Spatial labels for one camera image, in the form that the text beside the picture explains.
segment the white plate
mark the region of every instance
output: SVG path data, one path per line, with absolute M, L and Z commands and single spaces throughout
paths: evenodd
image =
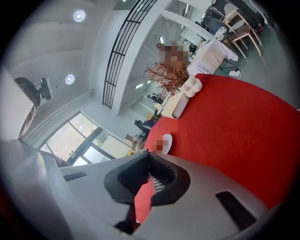
M 168 145 L 163 145 L 163 154 L 168 154 L 172 146 L 172 141 L 173 141 L 172 135 L 171 134 L 163 135 L 163 140 L 168 141 Z

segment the recessed light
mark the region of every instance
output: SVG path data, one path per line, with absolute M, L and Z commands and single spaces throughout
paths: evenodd
M 136 85 L 136 86 L 135 86 L 135 89 L 141 88 L 143 85 L 144 85 L 143 83 L 141 83 L 141 84 L 139 84 L 139 85 Z
M 65 83 L 67 85 L 71 85 L 75 80 L 75 77 L 73 74 L 69 74 L 68 76 L 66 76 L 66 79 L 65 79 Z
M 78 10 L 74 13 L 74 20 L 75 22 L 82 22 L 85 19 L 85 11 L 83 10 Z

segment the floor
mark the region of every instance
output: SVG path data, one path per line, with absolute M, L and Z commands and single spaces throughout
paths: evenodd
M 259 33 L 259 38 L 262 42 L 262 46 L 259 45 L 261 56 L 250 38 L 246 37 L 245 43 L 249 49 L 243 47 L 242 51 L 247 58 L 238 52 L 239 60 L 232 61 L 241 71 L 240 79 L 273 93 L 296 109 L 300 108 L 299 80 L 293 74 L 294 62 L 283 36 L 265 26 Z M 231 69 L 218 69 L 215 74 L 228 76 L 230 71 Z

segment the wooden chair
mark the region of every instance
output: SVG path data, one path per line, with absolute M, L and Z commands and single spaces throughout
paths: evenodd
M 240 28 L 236 29 L 236 30 L 233 30 L 230 26 L 230 21 L 235 18 L 236 16 L 239 16 L 244 22 L 245 24 L 243 26 L 241 26 Z M 223 20 L 223 23 L 226 24 L 226 26 L 228 26 L 231 31 L 232 31 L 232 35 L 231 36 L 228 36 L 228 39 L 230 41 L 233 42 L 233 44 L 239 49 L 239 51 L 243 54 L 244 58 L 246 58 L 245 54 L 243 53 L 243 51 L 240 49 L 240 47 L 236 44 L 236 41 L 238 40 L 241 40 L 241 42 L 243 43 L 243 45 L 245 46 L 246 49 L 247 46 L 246 44 L 244 43 L 244 41 L 242 40 L 242 38 L 246 37 L 246 36 L 249 36 L 250 39 L 252 40 L 254 46 L 256 47 L 259 55 L 261 56 L 262 53 L 261 51 L 259 50 L 255 40 L 253 39 L 253 37 L 251 36 L 251 33 L 253 33 L 256 38 L 257 38 L 257 41 L 259 42 L 259 44 L 262 46 L 262 42 L 259 40 L 257 34 L 254 32 L 254 30 L 251 28 L 251 26 L 249 25 L 249 23 L 246 21 L 246 19 L 237 11 L 237 10 L 234 10 L 232 11 L 231 13 L 229 13 L 225 19 Z

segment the black railing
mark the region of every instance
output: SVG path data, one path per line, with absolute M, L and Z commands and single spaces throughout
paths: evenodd
M 110 108 L 113 107 L 113 98 L 119 78 L 119 73 L 125 58 L 127 49 L 131 43 L 136 30 L 157 0 L 139 0 L 129 12 L 127 18 L 121 26 L 112 47 L 112 52 L 108 60 L 104 82 L 102 104 Z

